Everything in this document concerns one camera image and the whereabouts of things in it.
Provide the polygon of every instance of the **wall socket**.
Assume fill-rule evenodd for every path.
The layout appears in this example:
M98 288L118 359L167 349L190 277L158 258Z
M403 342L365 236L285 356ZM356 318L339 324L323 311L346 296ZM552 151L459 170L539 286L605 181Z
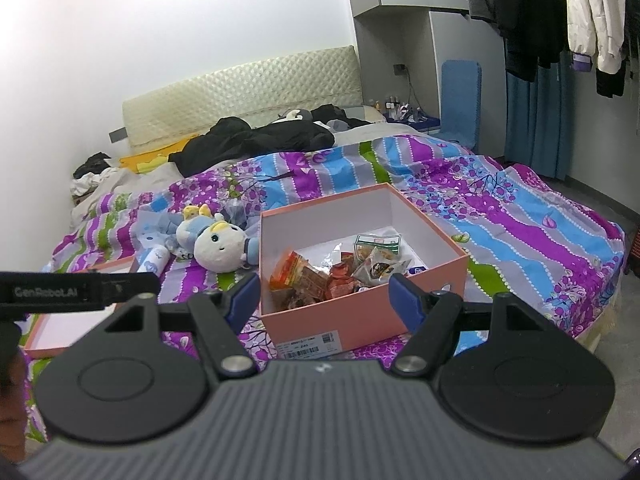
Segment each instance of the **wall socket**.
M404 63L398 63L394 65L394 75L405 75L406 65Z

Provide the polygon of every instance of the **blue chair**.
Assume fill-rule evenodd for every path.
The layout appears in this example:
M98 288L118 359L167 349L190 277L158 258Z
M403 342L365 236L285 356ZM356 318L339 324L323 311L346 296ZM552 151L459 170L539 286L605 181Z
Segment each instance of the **blue chair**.
M480 136L482 68L476 61L449 59L440 77L440 131L433 137L475 150Z

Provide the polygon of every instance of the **human hand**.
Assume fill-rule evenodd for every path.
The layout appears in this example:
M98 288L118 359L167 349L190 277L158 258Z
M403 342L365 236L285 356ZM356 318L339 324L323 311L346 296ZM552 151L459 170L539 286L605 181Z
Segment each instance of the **human hand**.
M9 364L11 386L0 386L0 453L10 462L25 458L24 429L27 411L24 407L24 379L27 365L22 352Z

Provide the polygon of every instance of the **headboard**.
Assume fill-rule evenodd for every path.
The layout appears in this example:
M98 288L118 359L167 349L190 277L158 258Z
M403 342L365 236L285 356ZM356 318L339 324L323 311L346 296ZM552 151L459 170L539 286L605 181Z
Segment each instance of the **headboard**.
M360 67L353 46L302 52L225 68L122 104L135 153L205 132L222 117L263 126L291 108L361 105Z

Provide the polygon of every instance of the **white and blue jacket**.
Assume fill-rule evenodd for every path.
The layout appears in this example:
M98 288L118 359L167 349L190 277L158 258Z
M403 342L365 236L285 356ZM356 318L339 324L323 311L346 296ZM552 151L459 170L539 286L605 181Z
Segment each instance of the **white and blue jacket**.
M594 62L602 72L620 70L625 0L567 0L567 25L574 68L589 67L589 58L597 54Z

